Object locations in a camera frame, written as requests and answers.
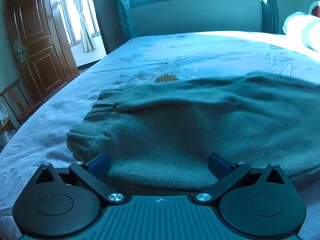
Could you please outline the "brown wooden door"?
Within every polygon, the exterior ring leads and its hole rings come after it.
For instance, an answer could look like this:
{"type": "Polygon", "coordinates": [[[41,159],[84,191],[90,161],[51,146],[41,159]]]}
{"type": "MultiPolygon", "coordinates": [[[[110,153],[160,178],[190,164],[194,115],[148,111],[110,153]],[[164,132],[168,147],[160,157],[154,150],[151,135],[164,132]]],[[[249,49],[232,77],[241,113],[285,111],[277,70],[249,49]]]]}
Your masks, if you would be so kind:
{"type": "Polygon", "coordinates": [[[57,0],[6,0],[7,26],[31,97],[44,102],[76,77],[57,0]]]}

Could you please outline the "teal curtain near headboard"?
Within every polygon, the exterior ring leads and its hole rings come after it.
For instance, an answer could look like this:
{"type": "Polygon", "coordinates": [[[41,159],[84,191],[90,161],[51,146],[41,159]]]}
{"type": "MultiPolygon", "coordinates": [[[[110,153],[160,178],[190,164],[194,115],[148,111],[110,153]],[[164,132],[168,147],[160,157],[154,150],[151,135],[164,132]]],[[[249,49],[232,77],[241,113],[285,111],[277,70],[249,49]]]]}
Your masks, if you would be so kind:
{"type": "Polygon", "coordinates": [[[277,0],[262,0],[262,31],[277,34],[279,31],[279,11],[277,0]]]}

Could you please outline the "light blue floral bedsheet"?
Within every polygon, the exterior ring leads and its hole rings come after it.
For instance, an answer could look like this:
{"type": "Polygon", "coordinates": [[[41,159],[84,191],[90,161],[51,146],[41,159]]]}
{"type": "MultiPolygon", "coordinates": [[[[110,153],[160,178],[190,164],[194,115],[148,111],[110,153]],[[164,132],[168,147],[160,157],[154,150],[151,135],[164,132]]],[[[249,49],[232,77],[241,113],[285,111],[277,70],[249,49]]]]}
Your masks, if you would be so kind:
{"type": "Polygon", "coordinates": [[[102,90],[178,79],[244,75],[253,71],[319,82],[319,53],[284,35],[209,31],[131,39],[44,103],[1,152],[1,237],[18,239],[13,204],[37,167],[74,161],[67,132],[83,120],[102,90]]]}

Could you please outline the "teal curtain near door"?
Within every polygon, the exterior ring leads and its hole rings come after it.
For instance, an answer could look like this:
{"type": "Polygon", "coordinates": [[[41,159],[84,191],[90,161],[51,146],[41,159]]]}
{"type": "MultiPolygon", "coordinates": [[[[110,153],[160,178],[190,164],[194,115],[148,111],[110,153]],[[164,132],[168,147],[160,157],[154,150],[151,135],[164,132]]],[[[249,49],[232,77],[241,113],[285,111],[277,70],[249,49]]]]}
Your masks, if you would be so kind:
{"type": "Polygon", "coordinates": [[[129,0],[116,0],[124,42],[138,36],[129,0]]]}

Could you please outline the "white rolled duvet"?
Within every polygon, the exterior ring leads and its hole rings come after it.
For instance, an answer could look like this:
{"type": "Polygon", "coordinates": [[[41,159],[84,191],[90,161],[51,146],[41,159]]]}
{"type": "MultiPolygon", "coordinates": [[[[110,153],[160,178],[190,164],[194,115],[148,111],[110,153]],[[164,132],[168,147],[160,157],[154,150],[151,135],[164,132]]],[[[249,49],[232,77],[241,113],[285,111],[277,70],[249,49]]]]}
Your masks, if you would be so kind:
{"type": "Polygon", "coordinates": [[[319,17],[295,12],[286,18],[282,30],[285,35],[319,53],[319,17]]]}

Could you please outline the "balcony window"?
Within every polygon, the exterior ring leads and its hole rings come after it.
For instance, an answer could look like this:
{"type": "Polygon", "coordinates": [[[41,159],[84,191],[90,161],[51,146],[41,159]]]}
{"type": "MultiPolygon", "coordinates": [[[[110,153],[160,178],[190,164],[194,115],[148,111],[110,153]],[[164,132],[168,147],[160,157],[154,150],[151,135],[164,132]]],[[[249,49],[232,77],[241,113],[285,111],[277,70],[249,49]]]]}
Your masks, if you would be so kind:
{"type": "MultiPolygon", "coordinates": [[[[66,32],[70,46],[81,42],[80,17],[73,0],[57,0],[59,11],[62,17],[63,27],[66,32]]],[[[89,32],[93,37],[100,34],[100,29],[95,13],[93,0],[84,0],[83,13],[87,22],[89,32]]]]}

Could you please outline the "wooden chair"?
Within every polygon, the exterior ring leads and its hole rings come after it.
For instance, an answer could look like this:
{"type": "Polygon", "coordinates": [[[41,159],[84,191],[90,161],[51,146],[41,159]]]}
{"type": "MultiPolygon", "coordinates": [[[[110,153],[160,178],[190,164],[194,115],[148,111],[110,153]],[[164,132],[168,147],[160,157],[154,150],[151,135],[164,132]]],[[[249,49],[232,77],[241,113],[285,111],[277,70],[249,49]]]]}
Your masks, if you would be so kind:
{"type": "Polygon", "coordinates": [[[15,121],[22,126],[41,106],[41,101],[28,100],[20,87],[20,78],[1,92],[1,99],[9,107],[15,121]]]}

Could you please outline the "red white headboard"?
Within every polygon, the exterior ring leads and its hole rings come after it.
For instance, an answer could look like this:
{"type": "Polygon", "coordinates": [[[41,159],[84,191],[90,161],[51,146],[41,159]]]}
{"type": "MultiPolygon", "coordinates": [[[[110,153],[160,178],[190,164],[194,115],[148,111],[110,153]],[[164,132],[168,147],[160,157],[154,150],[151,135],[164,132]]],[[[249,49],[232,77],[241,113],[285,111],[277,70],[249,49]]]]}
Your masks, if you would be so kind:
{"type": "Polygon", "coordinates": [[[309,14],[320,18],[320,1],[313,1],[309,7],[309,14]]]}

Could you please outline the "white balcony curtain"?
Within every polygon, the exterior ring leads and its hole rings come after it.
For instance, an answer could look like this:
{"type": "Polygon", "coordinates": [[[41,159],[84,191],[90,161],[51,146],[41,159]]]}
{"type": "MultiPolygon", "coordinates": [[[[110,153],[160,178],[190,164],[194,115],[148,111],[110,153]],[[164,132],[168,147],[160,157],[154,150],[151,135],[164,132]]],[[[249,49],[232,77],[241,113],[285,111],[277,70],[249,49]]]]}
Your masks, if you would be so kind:
{"type": "Polygon", "coordinates": [[[80,37],[82,48],[84,53],[89,53],[95,50],[96,47],[84,16],[84,0],[73,0],[73,2],[80,20],[80,37]]]}

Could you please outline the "grey-green fleece pants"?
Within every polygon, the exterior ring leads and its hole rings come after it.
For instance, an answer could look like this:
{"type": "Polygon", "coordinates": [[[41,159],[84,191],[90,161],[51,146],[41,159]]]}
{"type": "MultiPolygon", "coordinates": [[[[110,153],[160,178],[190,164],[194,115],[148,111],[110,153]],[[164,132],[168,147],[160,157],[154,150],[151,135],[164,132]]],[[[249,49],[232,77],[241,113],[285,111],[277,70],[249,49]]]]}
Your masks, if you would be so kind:
{"type": "Polygon", "coordinates": [[[319,176],[319,85],[251,73],[104,90],[67,146],[84,162],[109,153],[105,181],[122,191],[205,189],[211,153],[278,163],[304,187],[319,176]]]}

